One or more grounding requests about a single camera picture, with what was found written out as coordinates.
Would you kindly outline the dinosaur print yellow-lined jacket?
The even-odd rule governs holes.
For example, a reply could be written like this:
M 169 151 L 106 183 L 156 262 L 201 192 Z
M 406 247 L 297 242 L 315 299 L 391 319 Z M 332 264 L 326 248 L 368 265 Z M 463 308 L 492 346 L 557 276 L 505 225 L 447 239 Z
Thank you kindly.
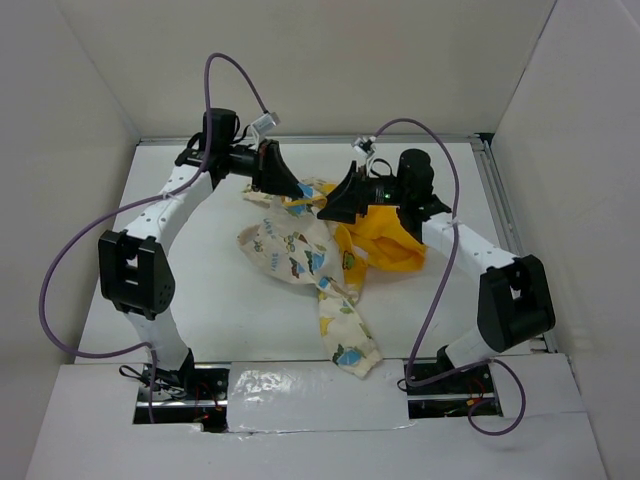
M 314 287 L 328 359 L 363 379 L 383 359 L 356 309 L 367 272 L 419 272 L 427 248 L 402 228 L 393 206 L 373 206 L 354 224 L 318 219 L 335 187 L 323 179 L 305 179 L 300 199 L 246 187 L 244 200 L 262 207 L 264 216 L 238 234 L 237 244 L 263 273 L 287 284 Z

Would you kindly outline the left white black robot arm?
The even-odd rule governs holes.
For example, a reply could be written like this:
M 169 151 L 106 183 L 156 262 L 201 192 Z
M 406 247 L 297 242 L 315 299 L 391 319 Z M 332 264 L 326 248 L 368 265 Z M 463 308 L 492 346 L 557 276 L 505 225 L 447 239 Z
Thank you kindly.
M 108 230 L 98 242 L 102 296 L 123 313 L 141 341 L 150 344 L 150 362 L 163 389 L 176 399 L 196 390 L 194 356 L 179 335 L 171 313 L 176 282 L 167 255 L 191 214 L 228 175 L 247 177 L 253 190 L 300 199 L 300 183 L 282 159 L 277 141 L 266 138 L 279 119 L 263 113 L 247 130 L 251 145 L 235 136 L 238 117 L 210 108 L 203 129 L 178 155 L 159 193 L 122 231 Z

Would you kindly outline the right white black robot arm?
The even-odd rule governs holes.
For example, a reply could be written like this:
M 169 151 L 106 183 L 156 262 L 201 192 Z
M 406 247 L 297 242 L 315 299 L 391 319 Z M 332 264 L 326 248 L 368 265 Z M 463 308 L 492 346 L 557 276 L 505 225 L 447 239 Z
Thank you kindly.
M 438 384 L 457 392 L 469 383 L 470 368 L 552 330 L 556 317 L 541 260 L 503 250 L 462 224 L 455 207 L 435 194 L 434 177 L 420 149 L 402 152 L 387 175 L 352 164 L 317 216 L 353 224 L 376 206 L 390 206 L 407 233 L 446 256 L 446 275 L 459 268 L 475 281 L 475 324 L 436 357 Z

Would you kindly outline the white tape sheet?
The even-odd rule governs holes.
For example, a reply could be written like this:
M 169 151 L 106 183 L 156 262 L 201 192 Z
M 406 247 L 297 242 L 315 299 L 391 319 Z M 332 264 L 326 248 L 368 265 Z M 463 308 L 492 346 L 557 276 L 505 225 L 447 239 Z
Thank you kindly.
M 384 360 L 364 379 L 330 362 L 234 363 L 227 390 L 233 433 L 385 431 L 411 424 L 396 386 L 400 360 Z

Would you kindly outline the aluminium frame rail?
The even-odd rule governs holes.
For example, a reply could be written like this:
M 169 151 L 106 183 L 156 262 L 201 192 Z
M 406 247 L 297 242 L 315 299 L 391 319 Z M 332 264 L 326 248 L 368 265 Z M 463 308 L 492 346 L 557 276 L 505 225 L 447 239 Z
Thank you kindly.
M 501 247 L 508 244 L 477 143 L 447 138 L 443 145 L 390 136 L 377 146 L 381 165 L 402 151 L 426 151 L 434 189 L 456 205 L 461 222 Z M 293 286 L 258 271 L 240 251 L 237 235 L 263 217 L 243 199 L 246 180 L 231 175 L 190 216 L 169 253 L 177 292 L 171 305 L 184 341 L 201 361 L 306 361 L 326 358 L 309 286 Z M 445 257 L 430 252 L 414 274 L 371 269 L 357 309 L 387 358 L 405 358 L 413 346 L 433 356 L 476 319 L 478 288 L 454 271 L 434 316 L 428 315 Z

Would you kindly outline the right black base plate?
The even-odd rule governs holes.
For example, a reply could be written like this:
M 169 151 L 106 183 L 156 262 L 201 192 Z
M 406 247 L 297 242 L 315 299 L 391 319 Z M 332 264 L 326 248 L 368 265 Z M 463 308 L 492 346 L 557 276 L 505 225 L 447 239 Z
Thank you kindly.
M 474 405 L 473 416 L 501 414 L 487 365 L 421 387 L 407 386 L 401 378 L 397 386 L 406 394 L 410 419 L 466 417 Z

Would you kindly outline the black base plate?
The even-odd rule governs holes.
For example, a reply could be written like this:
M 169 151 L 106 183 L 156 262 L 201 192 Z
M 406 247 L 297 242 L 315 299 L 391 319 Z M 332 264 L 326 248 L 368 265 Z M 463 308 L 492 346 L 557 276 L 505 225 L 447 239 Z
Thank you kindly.
M 401 378 L 397 386 L 406 394 L 410 419 L 466 417 L 474 405 L 473 416 L 501 414 L 487 365 L 421 387 L 407 386 Z
M 150 383 L 150 367 L 138 371 L 128 365 L 121 376 L 137 383 L 133 423 L 136 425 L 191 424 L 208 433 L 228 430 L 229 364 L 197 364 L 184 386 L 156 374 Z

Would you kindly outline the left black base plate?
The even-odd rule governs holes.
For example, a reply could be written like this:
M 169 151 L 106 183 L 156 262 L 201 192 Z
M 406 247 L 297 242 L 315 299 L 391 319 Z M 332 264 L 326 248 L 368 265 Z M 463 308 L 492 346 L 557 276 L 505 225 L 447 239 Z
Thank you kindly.
M 121 376 L 137 383 L 133 423 L 136 425 L 191 424 L 208 433 L 228 430 L 229 364 L 197 364 L 184 386 L 156 374 L 150 383 L 150 367 L 138 371 L 128 365 Z

